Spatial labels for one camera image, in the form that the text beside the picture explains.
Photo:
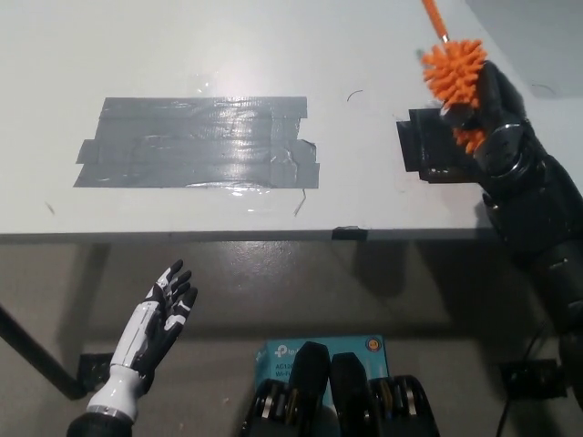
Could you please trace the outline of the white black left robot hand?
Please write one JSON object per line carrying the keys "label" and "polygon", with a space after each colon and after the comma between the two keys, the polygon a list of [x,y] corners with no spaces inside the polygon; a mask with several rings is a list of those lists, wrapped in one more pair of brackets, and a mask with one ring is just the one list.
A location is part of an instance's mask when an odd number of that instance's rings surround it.
{"label": "white black left robot hand", "polygon": [[109,378],[87,405],[133,424],[138,400],[148,393],[156,368],[182,332],[198,296],[190,285],[191,272],[180,259],[156,280],[136,306],[109,364]]}

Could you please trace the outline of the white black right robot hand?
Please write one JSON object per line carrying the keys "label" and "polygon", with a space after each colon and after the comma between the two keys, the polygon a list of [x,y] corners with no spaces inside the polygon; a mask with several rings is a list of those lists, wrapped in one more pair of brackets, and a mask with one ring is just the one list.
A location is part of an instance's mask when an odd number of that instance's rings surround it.
{"label": "white black right robot hand", "polygon": [[471,156],[488,178],[501,178],[536,168],[547,152],[527,119],[524,99],[504,73],[486,61],[478,74],[477,108],[453,104],[442,119],[463,133],[480,130],[485,139]]}

